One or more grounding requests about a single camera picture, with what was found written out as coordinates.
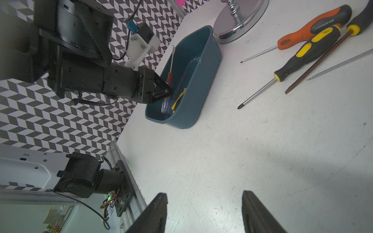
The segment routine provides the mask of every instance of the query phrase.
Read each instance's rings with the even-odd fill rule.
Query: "screwdriver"
[[[331,54],[343,41],[350,36],[356,36],[361,34],[368,26],[373,22],[373,0],[369,0],[364,10],[358,14],[351,22],[347,25],[347,33],[333,45],[317,62],[315,62],[300,78],[297,79],[289,88],[285,91],[285,94],[293,90],[307,75],[313,71],[329,54]]]
[[[241,63],[248,61],[250,59],[253,59],[254,57],[258,57],[276,48],[278,48],[279,50],[284,50],[284,49],[290,48],[291,46],[299,42],[309,40],[313,36],[315,36],[315,34],[321,32],[322,30],[329,27],[330,25],[336,24],[339,27],[341,27],[345,25],[346,23],[348,23],[348,21],[351,18],[351,15],[352,15],[352,9],[349,5],[343,5],[334,10],[323,13],[317,16],[316,18],[314,18],[313,20],[311,20],[300,30],[290,33],[282,37],[281,39],[279,39],[276,46],[270,49],[267,49],[261,53],[258,53],[257,55],[249,57],[248,59],[241,61]]]
[[[237,109],[240,109],[243,106],[245,106],[254,97],[263,92],[276,81],[282,82],[289,74],[297,71],[303,65],[316,60],[318,57],[320,57],[322,54],[328,51],[329,48],[333,46],[333,44],[338,40],[341,33],[341,28],[338,25],[333,25],[312,37],[298,50],[296,55],[289,59],[289,61],[281,69],[275,71],[274,79],[272,79],[254,95],[252,95],[240,106],[238,106]]]
[[[370,50],[368,50],[368,51],[365,51],[365,52],[363,52],[363,53],[361,53],[361,54],[359,54],[359,55],[357,55],[357,56],[355,56],[355,57],[353,57],[353,58],[350,58],[350,59],[348,59],[348,60],[346,60],[346,61],[344,61],[344,62],[341,62],[341,63],[339,63],[339,64],[337,64],[337,65],[335,65],[335,66],[332,66],[332,67],[330,67],[329,69],[326,69],[326,70],[324,70],[324,71],[321,71],[320,73],[317,73],[317,74],[315,74],[314,76],[312,76],[312,77],[310,77],[309,79],[307,79],[307,81],[308,81],[308,80],[312,80],[312,79],[314,79],[314,78],[317,78],[317,77],[319,77],[320,75],[323,75],[323,74],[325,74],[325,73],[327,73],[327,72],[329,72],[329,71],[332,71],[332,70],[334,70],[334,69],[337,69],[338,67],[343,66],[343,65],[345,65],[345,64],[347,64],[347,63],[349,63],[349,62],[352,62],[352,61],[354,61],[354,60],[356,60],[356,59],[358,59],[358,58],[360,58],[360,57],[362,57],[362,56],[364,56],[364,55],[367,55],[367,54],[371,53],[371,52],[373,52],[373,48],[370,49]]]

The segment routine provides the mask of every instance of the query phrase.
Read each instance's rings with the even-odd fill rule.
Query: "white wall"
[[[88,199],[82,199],[82,202],[86,203],[90,207],[94,208],[100,214],[103,214],[103,210],[100,209],[102,201],[105,199],[103,194],[92,194]],[[104,228],[102,219],[87,207],[80,205],[79,210],[73,216],[67,226],[65,226],[65,232],[68,233],[106,233],[109,232]]]
[[[48,224],[43,222],[51,207],[51,205],[0,204],[0,232],[42,233],[47,230]]]

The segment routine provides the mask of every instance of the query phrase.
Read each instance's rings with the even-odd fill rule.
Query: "brown rod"
[[[347,37],[353,33],[352,30],[348,31],[337,43],[335,43],[317,62],[315,62],[300,78],[297,79],[289,88],[285,91],[285,94],[291,92],[298,84],[305,78],[311,71],[313,71],[329,54],[331,54]]]

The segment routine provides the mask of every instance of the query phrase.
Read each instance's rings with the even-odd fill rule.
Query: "orange-handled screwdriver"
[[[315,36],[317,33],[323,31],[325,28],[328,28],[330,25],[336,24],[339,27],[341,27],[342,25],[345,25],[346,23],[348,23],[348,21],[351,18],[351,15],[352,15],[352,9],[349,5],[343,5],[334,10],[325,12],[317,16],[313,20],[311,20],[300,30],[290,33],[282,37],[281,39],[279,39],[276,46],[270,49],[267,49],[261,53],[258,53],[257,55],[249,57],[248,59],[241,61],[241,63],[246,62],[250,59],[253,59],[254,57],[258,57],[276,48],[280,50],[284,50],[284,49],[290,48],[291,46],[299,42],[309,40],[313,36]]]

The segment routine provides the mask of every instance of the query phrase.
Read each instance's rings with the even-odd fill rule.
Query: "blue connector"
[[[127,28],[133,33],[133,34],[136,34],[137,31],[139,30],[139,27],[134,23],[134,21],[131,19],[128,23],[127,23]]]

